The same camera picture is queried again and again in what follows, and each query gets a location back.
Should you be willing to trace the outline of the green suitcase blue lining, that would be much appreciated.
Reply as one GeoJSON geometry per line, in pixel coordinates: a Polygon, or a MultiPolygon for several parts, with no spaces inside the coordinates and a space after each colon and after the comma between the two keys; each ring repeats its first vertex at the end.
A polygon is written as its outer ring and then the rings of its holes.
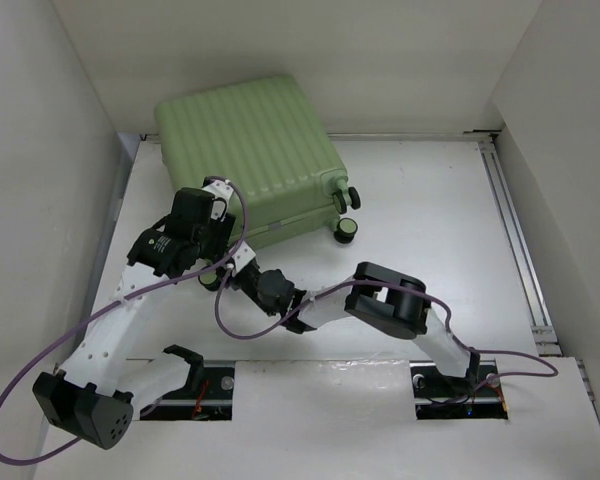
{"type": "Polygon", "coordinates": [[[231,180],[231,238],[254,250],[338,227],[358,191],[299,83],[276,75],[158,103],[154,119],[174,190],[231,180]]]}

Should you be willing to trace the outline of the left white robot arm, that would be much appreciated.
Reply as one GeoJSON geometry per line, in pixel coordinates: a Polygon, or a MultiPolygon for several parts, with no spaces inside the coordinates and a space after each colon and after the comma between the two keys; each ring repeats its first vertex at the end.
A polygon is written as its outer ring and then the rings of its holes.
{"type": "Polygon", "coordinates": [[[236,253],[229,239],[236,220],[229,202],[241,195],[220,178],[182,188],[171,211],[141,233],[110,306],[89,321],[73,353],[53,373],[42,372],[32,392],[54,427],[100,449],[113,448],[141,411],[176,391],[192,396],[204,381],[203,357],[171,345],[134,373],[125,363],[169,287],[226,265],[236,253]]]}

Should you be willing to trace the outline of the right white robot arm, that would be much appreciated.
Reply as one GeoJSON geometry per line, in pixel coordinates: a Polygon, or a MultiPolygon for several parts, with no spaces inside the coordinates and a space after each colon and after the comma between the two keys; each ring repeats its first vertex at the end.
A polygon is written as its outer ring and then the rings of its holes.
{"type": "Polygon", "coordinates": [[[223,282],[242,292],[278,325],[302,335],[349,317],[395,339],[413,342],[433,361],[445,387],[463,394],[479,379],[480,355],[461,346],[447,319],[432,305],[442,305],[411,276],[371,262],[361,262],[343,282],[322,290],[300,290],[281,270],[259,269],[251,261],[223,282]]]}

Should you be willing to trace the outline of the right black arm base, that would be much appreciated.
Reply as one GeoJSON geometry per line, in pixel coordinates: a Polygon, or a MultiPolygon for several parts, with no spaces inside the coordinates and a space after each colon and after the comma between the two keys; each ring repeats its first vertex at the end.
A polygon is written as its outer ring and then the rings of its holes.
{"type": "Polygon", "coordinates": [[[410,364],[417,420],[507,420],[500,386],[476,389],[467,379],[445,377],[431,362],[410,364]]]}

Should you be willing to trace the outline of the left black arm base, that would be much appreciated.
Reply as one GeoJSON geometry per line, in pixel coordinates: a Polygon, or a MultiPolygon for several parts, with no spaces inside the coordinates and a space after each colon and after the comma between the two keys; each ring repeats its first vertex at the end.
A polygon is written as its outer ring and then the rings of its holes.
{"type": "Polygon", "coordinates": [[[167,394],[147,420],[230,421],[235,385],[234,363],[211,363],[195,392],[180,390],[167,394]]]}

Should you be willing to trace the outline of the aluminium table edge rail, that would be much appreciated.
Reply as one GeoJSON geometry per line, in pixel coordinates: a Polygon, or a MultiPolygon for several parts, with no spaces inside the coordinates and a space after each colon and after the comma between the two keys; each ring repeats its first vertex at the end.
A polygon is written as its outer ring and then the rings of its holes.
{"type": "Polygon", "coordinates": [[[477,141],[496,210],[505,231],[538,354],[541,357],[561,357],[563,351],[499,160],[495,142],[498,134],[492,131],[477,131],[472,132],[471,137],[477,141]]]}

